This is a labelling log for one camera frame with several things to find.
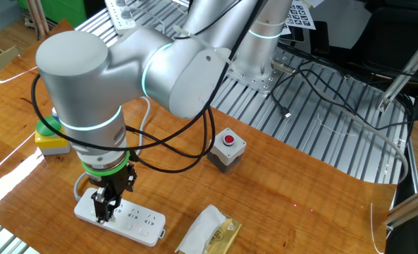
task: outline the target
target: power outlet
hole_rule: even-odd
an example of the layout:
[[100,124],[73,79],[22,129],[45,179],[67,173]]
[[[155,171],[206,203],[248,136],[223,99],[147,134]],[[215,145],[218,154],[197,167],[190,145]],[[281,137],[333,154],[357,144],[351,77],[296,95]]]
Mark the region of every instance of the power outlet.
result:
[[85,191],[74,208],[77,218],[150,247],[155,246],[157,241],[164,237],[165,216],[127,200],[121,200],[120,206],[114,210],[109,222],[97,223],[93,199],[91,199],[91,195],[96,191],[95,188]]
[[115,27],[116,33],[124,35],[130,29],[135,28],[137,24],[133,18],[123,18],[122,16],[124,9],[129,8],[128,4],[130,4],[130,1],[124,1],[123,6],[118,6],[116,2],[117,0],[105,0],[105,5],[109,10],[111,22]]

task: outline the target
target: white cable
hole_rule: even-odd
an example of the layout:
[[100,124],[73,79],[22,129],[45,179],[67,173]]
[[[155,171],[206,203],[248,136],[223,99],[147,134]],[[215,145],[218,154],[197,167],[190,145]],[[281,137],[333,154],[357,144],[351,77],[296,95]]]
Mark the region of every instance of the white cable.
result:
[[[145,100],[146,101],[146,103],[147,103],[147,110],[146,110],[146,114],[145,114],[145,116],[143,117],[143,121],[141,122],[141,126],[140,126],[140,131],[143,131],[144,129],[145,129],[145,124],[146,124],[146,121],[147,121],[147,118],[149,117],[149,113],[150,113],[150,111],[151,111],[151,102],[149,101],[149,99],[147,99],[147,97],[141,97],[143,100]],[[143,135],[142,134],[140,134],[140,136],[139,136],[139,140],[138,140],[138,146],[142,146],[143,145]],[[141,153],[141,149],[140,150],[137,150],[137,155],[140,155],[140,153]],[[79,193],[78,193],[78,187],[79,187],[79,184],[80,184],[80,182],[82,181],[82,179],[86,176],[86,174],[87,174],[87,172],[84,172],[83,174],[81,174],[80,176],[79,176],[79,178],[77,179],[77,181],[75,182],[75,184],[74,184],[74,197],[75,197],[75,199],[77,200],[77,202],[79,202],[80,201],[80,199],[82,198],[82,197],[80,197],[79,196]]]
[[[319,88],[313,86],[313,88],[324,98],[327,99],[330,102],[335,102],[333,99],[331,99],[326,93],[324,93],[323,91],[321,91]],[[361,120],[361,118],[359,118],[358,116],[352,114],[351,112],[349,112],[348,110],[339,107],[335,104],[333,104],[334,106],[338,107],[344,114],[346,114],[347,116],[349,116],[352,120],[358,122],[360,125],[362,125],[364,128],[366,128],[368,131],[371,131],[372,133],[374,133],[375,135],[377,135],[378,137],[382,138],[386,143],[388,143],[394,150],[395,152],[398,154],[398,156],[401,159],[402,165],[403,165],[403,175],[401,176],[401,178],[399,179],[398,183],[401,183],[401,181],[403,181],[406,176],[407,173],[409,171],[409,166],[407,164],[407,160],[405,157],[405,154],[400,150],[400,148],[389,138],[387,138],[384,134],[380,133],[379,131],[377,131],[375,128],[371,127],[368,123],[365,123],[363,120]]]
[[81,174],[81,175],[79,176],[79,178],[77,178],[77,181],[76,181],[76,182],[75,182],[75,184],[74,184],[74,197],[75,197],[75,199],[77,200],[77,202],[79,202],[79,201],[80,201],[80,199],[82,198],[82,197],[80,197],[80,196],[79,196],[79,193],[78,193],[79,183],[82,181],[82,179],[83,179],[86,175],[87,175],[87,172],[83,172],[83,174]]
[[[141,96],[141,98],[145,100],[147,103],[146,114],[145,114],[145,117],[143,117],[143,121],[141,122],[141,126],[140,126],[140,131],[143,131],[145,129],[147,117],[149,116],[149,112],[151,111],[151,102],[145,96]],[[143,145],[143,135],[140,134],[139,140],[138,140],[138,146],[142,146],[142,145]],[[137,150],[137,155],[140,155],[140,153],[141,153],[141,149]]]

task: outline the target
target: green button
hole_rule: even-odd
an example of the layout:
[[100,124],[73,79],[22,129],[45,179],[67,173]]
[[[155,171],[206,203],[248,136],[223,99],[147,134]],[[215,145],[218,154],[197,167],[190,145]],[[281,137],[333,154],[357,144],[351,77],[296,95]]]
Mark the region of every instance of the green button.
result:
[[[59,123],[53,116],[44,117],[46,122],[50,124],[55,130],[59,131],[61,129],[61,123]],[[53,131],[49,130],[41,121],[37,122],[37,132],[40,135],[50,136],[55,134]]]

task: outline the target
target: cable connector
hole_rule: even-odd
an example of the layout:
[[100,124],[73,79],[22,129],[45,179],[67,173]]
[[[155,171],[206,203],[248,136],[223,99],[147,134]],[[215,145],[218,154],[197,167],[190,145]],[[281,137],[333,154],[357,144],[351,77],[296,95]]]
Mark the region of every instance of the cable connector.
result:
[[289,118],[292,116],[292,114],[290,113],[290,111],[288,111],[288,109],[286,107],[279,107],[280,111],[281,111],[281,115]]

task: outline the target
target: green ring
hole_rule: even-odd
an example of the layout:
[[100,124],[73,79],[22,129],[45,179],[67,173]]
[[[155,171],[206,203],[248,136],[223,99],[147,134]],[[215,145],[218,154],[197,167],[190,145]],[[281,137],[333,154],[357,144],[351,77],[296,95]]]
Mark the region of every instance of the green ring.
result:
[[113,169],[107,170],[107,171],[99,171],[89,168],[84,162],[82,162],[83,168],[88,174],[91,174],[93,176],[110,176],[112,174],[115,174],[116,172],[120,171],[129,161],[130,152],[126,152],[124,160]]

